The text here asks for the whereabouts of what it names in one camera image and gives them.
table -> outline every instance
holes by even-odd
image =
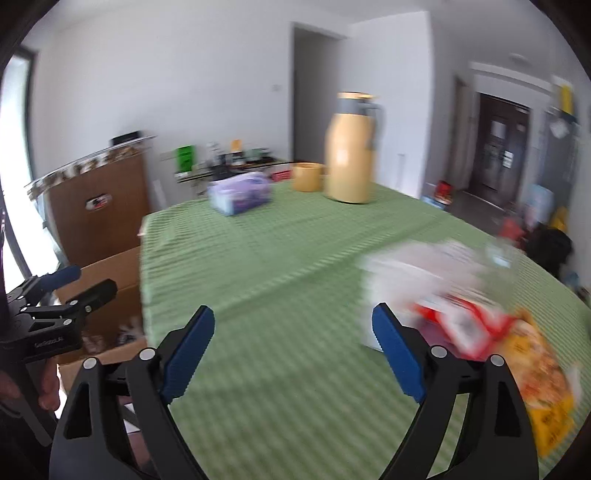
[[[145,220],[141,288],[157,344],[201,304],[216,333],[186,395],[171,412],[212,480],[376,480],[417,411],[383,354],[360,343],[360,257],[396,242],[487,234],[446,212],[376,186],[375,201],[347,205],[290,182],[271,203],[224,217],[192,200]],[[530,309],[563,368],[582,367],[577,428],[591,410],[589,309],[523,257],[514,303]],[[432,473],[447,468],[466,399],[456,402]]]

door frame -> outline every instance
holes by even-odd
[[[523,149],[523,154],[522,154],[522,161],[521,164],[519,165],[519,173],[518,173],[518,180],[517,180],[517,188],[515,189],[515,193],[513,195],[513,198],[511,198],[510,200],[508,200],[506,203],[514,203],[517,202],[519,199],[519,193],[523,188],[523,182],[524,182],[524,177],[525,177],[525,169],[527,166],[527,161],[528,161],[528,152],[529,152],[529,139],[530,139],[530,129],[531,129],[531,121],[532,121],[532,109],[526,105],[523,105],[521,103],[517,103],[517,102],[513,102],[511,100],[508,100],[506,98],[502,98],[502,97],[497,97],[495,95],[490,95],[488,93],[483,93],[483,92],[476,92],[478,94],[478,96],[475,98],[475,104],[476,106],[478,106],[478,112],[476,114],[476,125],[474,128],[474,134],[475,134],[475,143],[474,143],[474,150],[473,150],[473,154],[472,154],[472,165],[470,168],[470,173],[467,176],[467,185],[466,185],[466,191],[470,192],[471,188],[472,188],[472,182],[473,182],[473,178],[474,178],[474,173],[475,173],[475,168],[477,166],[477,156],[480,153],[480,149],[479,147],[482,146],[482,141],[483,141],[483,132],[484,130],[481,130],[481,121],[482,121],[482,115],[483,115],[483,109],[482,109],[482,101],[483,99],[491,99],[491,100],[495,100],[498,102],[503,102],[506,103],[508,105],[514,106],[518,109],[521,109],[522,111],[524,111],[523,113],[527,113],[528,115],[528,120],[527,120],[527,124],[525,126],[525,146]]]

yellow cup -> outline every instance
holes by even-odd
[[[292,186],[298,192],[319,192],[322,190],[321,163],[296,163],[291,169]]]

cardboard box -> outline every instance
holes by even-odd
[[[139,247],[84,267],[79,280],[56,290],[57,298],[64,303],[107,278],[117,283],[117,295],[108,304],[88,315],[84,332],[88,335],[101,335],[108,349],[98,355],[91,355],[85,349],[80,349],[57,357],[61,382],[67,392],[72,387],[82,362],[89,356],[97,357],[105,365],[114,364],[130,360],[148,346],[145,338],[141,338],[116,347],[121,326],[130,325],[134,317],[142,324]]]

brown cabinet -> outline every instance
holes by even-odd
[[[43,195],[50,230],[71,264],[82,268],[139,246],[142,218],[150,213],[142,154],[87,171]]]

